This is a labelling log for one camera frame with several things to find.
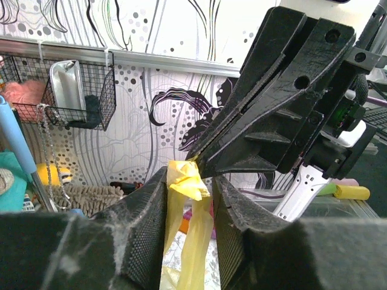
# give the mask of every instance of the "metal rail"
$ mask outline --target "metal rail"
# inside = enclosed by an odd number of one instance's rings
[[[87,62],[105,63],[106,53],[103,48],[81,47],[56,42],[41,42],[43,58],[77,59]],[[28,54],[39,57],[37,40],[15,37],[0,37],[0,52]],[[204,62],[201,60],[183,59],[179,57],[158,56],[155,54],[133,53],[123,50],[109,50],[114,54],[116,65],[134,65],[144,68],[168,69],[185,73],[210,74],[224,77],[239,77],[238,67],[231,64]]]

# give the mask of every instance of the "wire basket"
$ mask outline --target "wire basket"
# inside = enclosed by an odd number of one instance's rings
[[[48,105],[45,115],[49,124],[54,126],[79,127],[84,129],[106,130],[117,105],[115,98],[114,65],[108,68],[95,63],[80,62],[80,74],[86,110],[59,108],[56,104],[50,81],[50,68],[60,60],[40,60],[34,57],[5,56],[0,69],[4,84],[7,82],[23,83],[26,80],[39,80],[45,83],[41,103]],[[87,98],[94,98],[93,107],[87,105]],[[18,110],[22,123],[41,123],[42,118],[36,115],[36,105],[13,103]]]

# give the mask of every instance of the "wallpaper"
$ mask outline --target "wallpaper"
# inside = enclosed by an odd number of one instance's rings
[[[275,4],[8,0],[0,1],[0,21],[7,36],[242,64],[267,9]],[[74,184],[145,182],[169,160],[185,159],[235,83],[233,78],[117,65],[117,110],[108,130],[51,127],[56,158],[71,170]],[[37,125],[26,124],[24,131],[36,162],[44,162]],[[278,173],[227,176],[236,187],[266,189],[285,189],[293,178]]]

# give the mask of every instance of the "silver pouch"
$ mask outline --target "silver pouch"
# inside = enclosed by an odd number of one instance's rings
[[[86,121],[86,112],[60,109],[86,110],[79,61],[64,60],[54,63],[50,68],[50,80],[61,121]]]

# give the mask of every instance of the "yellow toy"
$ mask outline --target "yellow toy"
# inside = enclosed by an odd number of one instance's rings
[[[45,163],[39,163],[36,165],[37,174],[39,175],[43,185],[50,185],[48,183],[48,170],[47,165]],[[60,167],[60,177],[62,178],[63,184],[68,184],[71,182],[71,172],[67,168]],[[51,184],[52,185],[60,185],[58,170],[54,164],[50,164],[50,172],[51,172]]]

